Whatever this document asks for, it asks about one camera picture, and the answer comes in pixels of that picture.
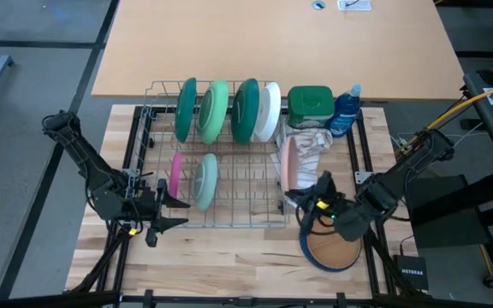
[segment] wire rack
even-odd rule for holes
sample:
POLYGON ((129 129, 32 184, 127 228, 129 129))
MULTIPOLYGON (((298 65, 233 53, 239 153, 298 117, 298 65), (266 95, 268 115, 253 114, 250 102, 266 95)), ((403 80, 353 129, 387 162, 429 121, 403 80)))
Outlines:
MULTIPOLYGON (((241 81, 228 81, 229 109, 217 140, 211 145, 200 141, 195 129, 199 106, 211 82, 197 81, 198 96, 192 124, 183 144, 176 139, 174 131, 175 107, 184 81, 152 82, 146 90, 140 120, 142 129, 138 130, 136 136, 138 142, 135 142, 133 161, 140 162, 143 174, 153 172, 146 179, 154 187, 159 179, 169 181, 172 157, 177 152, 182 153, 180 185, 176 197, 192 207, 165 209, 167 212, 163 212, 167 217, 188 218, 189 222, 182 227, 284 228, 289 220, 288 207, 283 203, 279 187, 279 174, 276 171, 278 155, 271 155, 278 152, 275 141, 251 140, 248 145, 233 141, 229 117, 232 98, 241 81), (149 136, 149 142, 146 142, 146 136, 149 136), (192 181, 198 164, 207 153, 217 156, 217 190, 209 209, 199 211, 193 199, 192 181)), ((258 85, 262 88, 268 83, 259 81, 258 85)))

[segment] wooden tabletop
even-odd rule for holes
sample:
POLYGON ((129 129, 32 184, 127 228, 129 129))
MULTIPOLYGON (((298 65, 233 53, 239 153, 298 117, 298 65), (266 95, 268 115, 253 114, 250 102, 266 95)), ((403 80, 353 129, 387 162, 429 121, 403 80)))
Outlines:
POLYGON ((343 12, 335 0, 123 0, 92 89, 141 97, 154 80, 276 81, 363 86, 367 100, 453 99, 462 70, 432 0, 372 1, 343 12))
MULTIPOLYGON (((122 165, 133 111, 132 105, 114 105, 110 114, 101 155, 116 169, 122 165)), ((376 171, 386 171, 395 163, 395 158, 383 109, 363 108, 363 112, 373 167, 376 171)), ((362 169, 359 135, 356 129, 353 132, 362 169)), ((164 139, 162 144, 173 141, 174 135, 167 135, 172 137, 164 139)), ((153 163, 153 159, 159 157, 155 152, 148 150, 147 162, 153 163)), ((148 163, 145 172, 150 168, 153 169, 148 163)), ((166 170, 167 167, 159 165, 159 168, 166 170)), ((323 169, 332 172, 338 189, 348 197, 354 195, 345 138, 335 139, 330 150, 321 156, 319 171, 323 169)), ((278 216, 273 207, 271 209, 271 215, 278 216)), ((195 219, 194 211, 190 220, 195 219)), ((146 245, 143 234, 134 237, 128 248, 122 291, 130 295, 141 295, 145 289, 153 289, 159 296, 274 298, 334 298, 336 293, 345 293, 349 299, 369 299, 365 252, 362 251, 354 266, 344 272, 327 273, 316 269, 303 256, 298 225, 294 215, 291 212, 288 215, 286 228, 173 228, 159 237, 156 248, 146 245)), ((405 207, 400 206, 395 215, 407 216, 405 207)), ((387 221, 385 229, 391 255, 398 253, 400 241, 412 234, 407 222, 387 221)), ((91 270, 102 255, 105 238, 104 223, 87 206, 66 288, 76 286, 91 270)), ((404 249, 407 255, 417 255, 413 239, 405 241, 404 249)), ((385 292, 382 265, 374 254, 380 289, 385 292)), ((112 286, 115 268, 116 258, 110 266, 108 287, 112 286)))

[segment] dish towel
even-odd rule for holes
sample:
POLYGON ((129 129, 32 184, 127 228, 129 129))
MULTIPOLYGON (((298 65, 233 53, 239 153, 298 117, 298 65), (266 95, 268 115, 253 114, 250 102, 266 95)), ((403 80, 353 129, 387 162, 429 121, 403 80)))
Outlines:
POLYGON ((298 188, 308 188, 317 183, 320 153, 332 146, 332 134, 324 128, 295 129, 286 123, 286 117, 281 117, 275 136, 279 151, 270 155, 271 161, 281 176, 281 148, 287 137, 293 136, 298 150, 298 188))

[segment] blue bottle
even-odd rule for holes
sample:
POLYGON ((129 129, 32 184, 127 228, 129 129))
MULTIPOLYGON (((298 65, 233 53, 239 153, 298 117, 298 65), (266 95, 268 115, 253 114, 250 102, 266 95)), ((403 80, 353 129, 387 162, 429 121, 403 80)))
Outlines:
POLYGON ((350 92, 340 95, 334 102, 334 115, 326 122, 326 129, 332 137, 345 135, 357 119, 360 109, 360 85, 354 85, 350 92))

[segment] yellow tag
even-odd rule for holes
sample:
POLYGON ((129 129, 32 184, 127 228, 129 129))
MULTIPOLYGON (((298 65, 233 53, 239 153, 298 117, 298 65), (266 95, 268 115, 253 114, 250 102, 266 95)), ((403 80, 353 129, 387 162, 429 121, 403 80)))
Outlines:
POLYGON ((323 201, 319 201, 317 202, 317 206, 319 207, 319 209, 326 210, 329 207, 329 204, 326 204, 323 201))

